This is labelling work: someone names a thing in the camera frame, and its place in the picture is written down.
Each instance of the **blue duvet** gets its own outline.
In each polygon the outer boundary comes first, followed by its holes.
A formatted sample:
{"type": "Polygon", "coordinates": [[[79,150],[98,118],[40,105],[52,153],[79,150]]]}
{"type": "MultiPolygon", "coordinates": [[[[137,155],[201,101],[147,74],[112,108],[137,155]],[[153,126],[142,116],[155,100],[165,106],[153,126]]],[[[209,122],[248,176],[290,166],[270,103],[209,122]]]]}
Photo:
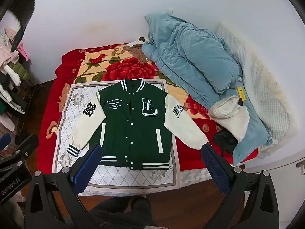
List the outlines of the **blue duvet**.
{"type": "MultiPolygon", "coordinates": [[[[149,26],[149,43],[142,46],[145,56],[206,109],[223,98],[238,96],[237,87],[245,91],[241,67],[218,34],[170,15],[149,14],[145,19],[149,26]]],[[[244,139],[233,152],[234,164],[259,146],[272,143],[246,92],[245,96],[250,120],[244,139]]]]}

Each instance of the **wall outlet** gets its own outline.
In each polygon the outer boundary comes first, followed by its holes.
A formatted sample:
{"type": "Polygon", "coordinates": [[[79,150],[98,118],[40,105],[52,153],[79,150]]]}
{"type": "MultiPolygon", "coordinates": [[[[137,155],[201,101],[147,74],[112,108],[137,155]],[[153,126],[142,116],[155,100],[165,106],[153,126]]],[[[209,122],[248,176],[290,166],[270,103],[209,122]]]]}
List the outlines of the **wall outlet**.
{"type": "Polygon", "coordinates": [[[166,10],[165,10],[165,13],[166,13],[167,15],[173,15],[173,10],[172,10],[172,9],[166,9],[166,10]]]}

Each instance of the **jacket sleeve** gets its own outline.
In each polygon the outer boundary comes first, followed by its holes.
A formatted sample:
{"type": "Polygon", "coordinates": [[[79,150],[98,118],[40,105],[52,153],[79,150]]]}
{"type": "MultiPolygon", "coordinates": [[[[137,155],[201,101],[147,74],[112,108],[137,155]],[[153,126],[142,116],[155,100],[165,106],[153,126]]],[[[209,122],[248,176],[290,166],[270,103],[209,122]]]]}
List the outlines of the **jacket sleeve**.
{"type": "Polygon", "coordinates": [[[97,92],[93,98],[86,104],[80,113],[72,134],[69,138],[67,152],[77,157],[79,151],[83,149],[95,130],[106,118],[106,115],[100,104],[100,94],[97,92]]]}
{"type": "Polygon", "coordinates": [[[208,142],[205,134],[172,95],[168,94],[164,103],[166,108],[164,126],[188,147],[201,149],[202,145],[208,142]]]}

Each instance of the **green varsity jacket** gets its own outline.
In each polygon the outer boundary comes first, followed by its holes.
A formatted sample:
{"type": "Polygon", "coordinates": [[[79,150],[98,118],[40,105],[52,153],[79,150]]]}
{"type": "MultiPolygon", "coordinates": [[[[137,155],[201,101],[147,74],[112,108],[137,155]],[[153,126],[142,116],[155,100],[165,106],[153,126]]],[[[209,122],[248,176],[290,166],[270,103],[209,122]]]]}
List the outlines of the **green varsity jacket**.
{"type": "Polygon", "coordinates": [[[67,152],[98,143],[101,163],[131,170],[169,168],[172,133],[194,149],[208,142],[180,103],[143,79],[124,79],[98,91],[86,104],[67,152]]]}

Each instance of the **silver bolt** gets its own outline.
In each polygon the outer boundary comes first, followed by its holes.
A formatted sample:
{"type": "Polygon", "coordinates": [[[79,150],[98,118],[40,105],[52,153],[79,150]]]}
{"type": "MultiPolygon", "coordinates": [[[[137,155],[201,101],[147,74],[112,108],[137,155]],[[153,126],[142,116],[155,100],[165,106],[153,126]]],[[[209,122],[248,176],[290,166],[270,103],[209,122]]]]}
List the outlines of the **silver bolt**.
{"type": "Polygon", "coordinates": [[[266,170],[263,170],[263,175],[267,177],[267,176],[269,176],[269,172],[266,170]]]}
{"type": "Polygon", "coordinates": [[[34,176],[37,177],[37,176],[39,176],[40,174],[41,174],[41,171],[40,171],[40,170],[36,170],[35,173],[34,173],[34,176]]]}
{"type": "Polygon", "coordinates": [[[69,167],[63,167],[63,169],[61,170],[63,173],[67,173],[69,172],[70,168],[69,167]]]}
{"type": "Polygon", "coordinates": [[[239,168],[239,167],[234,167],[234,171],[235,171],[236,173],[240,173],[240,172],[242,172],[242,169],[239,168]]]}

